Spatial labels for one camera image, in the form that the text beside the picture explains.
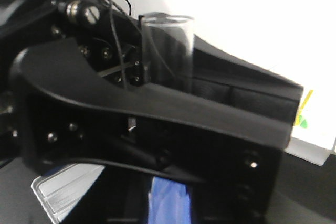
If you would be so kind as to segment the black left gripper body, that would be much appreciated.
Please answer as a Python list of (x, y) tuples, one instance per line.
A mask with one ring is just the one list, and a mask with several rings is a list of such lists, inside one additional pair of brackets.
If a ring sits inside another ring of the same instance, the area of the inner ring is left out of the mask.
[(144, 219), (144, 207), (126, 199), (136, 179), (157, 176), (191, 187), (192, 217), (200, 223), (263, 223), (282, 148), (242, 144), (231, 138), (211, 138), (208, 144), (187, 138), (184, 143), (142, 141), (135, 135), (138, 120), (122, 121), (122, 141), (87, 141), (77, 123), (66, 122), (73, 134), (62, 141), (58, 133), (39, 133), (36, 144), (21, 147), (12, 128), (14, 97), (10, 90), (10, 23), (20, 17), (54, 15), (79, 28), (89, 29), (107, 18), (113, 47), (101, 39), (78, 39), (80, 54), (98, 76), (122, 89), (143, 84), (141, 34), (135, 19), (112, 9), (112, 0), (1, 0), (1, 158), (22, 157), (39, 174), (73, 163), (111, 167), (116, 178), (103, 177), (86, 201), (116, 192), (121, 204), (115, 216), (127, 211)]

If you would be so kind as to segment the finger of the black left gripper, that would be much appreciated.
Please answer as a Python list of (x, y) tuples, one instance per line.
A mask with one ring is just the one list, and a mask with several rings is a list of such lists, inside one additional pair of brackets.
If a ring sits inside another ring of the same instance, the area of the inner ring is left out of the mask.
[(122, 141), (128, 117), (138, 120), (142, 141), (208, 144), (211, 138), (285, 148), (302, 87), (196, 39), (190, 91), (143, 83), (122, 89), (98, 76), (78, 50), (78, 39), (114, 46), (110, 22), (79, 28), (54, 15), (20, 17), (10, 23), (12, 128), (17, 144), (34, 145), (39, 133), (62, 141), (77, 123), (87, 141)]

